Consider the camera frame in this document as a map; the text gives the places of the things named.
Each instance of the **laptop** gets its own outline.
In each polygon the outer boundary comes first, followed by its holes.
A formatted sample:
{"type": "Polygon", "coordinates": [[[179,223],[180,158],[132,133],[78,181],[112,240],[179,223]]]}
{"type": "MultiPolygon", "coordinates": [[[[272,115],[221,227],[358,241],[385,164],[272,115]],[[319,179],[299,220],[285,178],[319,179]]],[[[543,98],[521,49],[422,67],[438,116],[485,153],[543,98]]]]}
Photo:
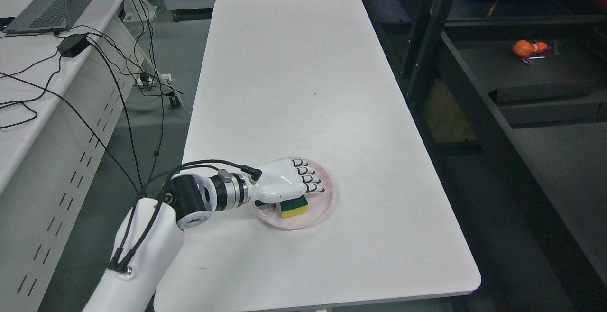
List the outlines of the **laptop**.
{"type": "Polygon", "coordinates": [[[58,29],[67,31],[74,26],[91,0],[33,0],[11,22],[4,33],[41,33],[58,29]]]}

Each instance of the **power adapter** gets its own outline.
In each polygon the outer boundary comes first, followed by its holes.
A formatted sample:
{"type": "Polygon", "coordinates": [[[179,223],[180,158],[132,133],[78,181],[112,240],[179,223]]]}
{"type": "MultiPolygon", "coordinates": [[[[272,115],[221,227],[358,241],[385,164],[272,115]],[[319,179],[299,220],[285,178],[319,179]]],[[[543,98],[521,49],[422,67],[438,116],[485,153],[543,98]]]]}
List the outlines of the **power adapter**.
{"type": "Polygon", "coordinates": [[[57,50],[59,50],[59,53],[63,57],[73,58],[78,56],[90,45],[91,43],[89,43],[85,35],[82,33],[75,33],[74,35],[64,38],[57,46],[57,50]]]}

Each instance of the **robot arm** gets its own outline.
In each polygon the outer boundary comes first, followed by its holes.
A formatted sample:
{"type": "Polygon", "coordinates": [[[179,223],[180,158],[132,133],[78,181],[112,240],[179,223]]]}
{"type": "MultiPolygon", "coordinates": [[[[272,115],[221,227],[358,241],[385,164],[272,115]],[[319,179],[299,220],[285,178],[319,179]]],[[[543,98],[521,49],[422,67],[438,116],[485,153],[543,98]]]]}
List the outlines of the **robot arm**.
{"type": "Polygon", "coordinates": [[[305,160],[285,158],[247,173],[218,170],[210,177],[172,176],[164,202],[141,198],[125,217],[114,241],[114,249],[120,251],[112,257],[84,311],[145,310],[184,244],[184,229],[204,223],[215,211],[251,201],[276,204],[304,193],[321,193],[324,188],[315,174],[305,160]],[[123,254],[122,249],[130,251],[123,254]]]}

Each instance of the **white table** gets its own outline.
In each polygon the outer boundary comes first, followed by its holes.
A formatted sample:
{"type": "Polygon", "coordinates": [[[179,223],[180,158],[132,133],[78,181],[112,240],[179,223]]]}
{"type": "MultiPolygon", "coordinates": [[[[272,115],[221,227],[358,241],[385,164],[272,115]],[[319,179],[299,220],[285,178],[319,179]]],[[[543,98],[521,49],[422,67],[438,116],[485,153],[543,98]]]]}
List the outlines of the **white table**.
{"type": "MultiPolygon", "coordinates": [[[[134,57],[134,39],[116,16],[124,0],[93,0],[76,25],[86,24],[115,39],[127,57],[134,57]]],[[[30,0],[0,0],[0,16],[16,16],[30,0]]],[[[69,33],[91,32],[74,28],[69,33]]],[[[48,57],[61,40],[50,34],[0,39],[0,70],[13,73],[48,57]]],[[[126,72],[126,62],[104,40],[101,49],[126,72]]],[[[144,53],[135,51],[140,62],[144,53]]],[[[58,57],[17,75],[44,86],[57,69],[58,57]]],[[[130,76],[120,75],[124,98],[130,76]]],[[[49,89],[63,95],[107,143],[123,109],[116,85],[99,54],[87,48],[61,61],[49,89]]],[[[0,101],[24,100],[40,93],[25,83],[0,79],[0,101]]],[[[36,310],[78,216],[104,153],[76,114],[52,94],[28,104],[37,119],[0,130],[0,310],[36,310]]],[[[22,107],[0,111],[6,125],[31,116],[22,107]]]]}
{"type": "Polygon", "coordinates": [[[322,308],[479,286],[360,0],[215,3],[183,161],[286,156],[331,174],[327,215],[283,231],[252,207],[216,213],[186,231],[157,311],[322,308]]]}

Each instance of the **yellow sponge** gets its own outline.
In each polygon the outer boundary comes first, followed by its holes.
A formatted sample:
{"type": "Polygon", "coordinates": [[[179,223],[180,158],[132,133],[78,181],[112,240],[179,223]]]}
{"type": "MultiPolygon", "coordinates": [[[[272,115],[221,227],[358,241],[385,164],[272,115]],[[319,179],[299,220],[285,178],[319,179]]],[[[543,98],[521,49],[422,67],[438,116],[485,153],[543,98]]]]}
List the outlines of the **yellow sponge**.
{"type": "Polygon", "coordinates": [[[280,217],[288,219],[308,212],[308,200],[304,196],[280,202],[280,217]]]}

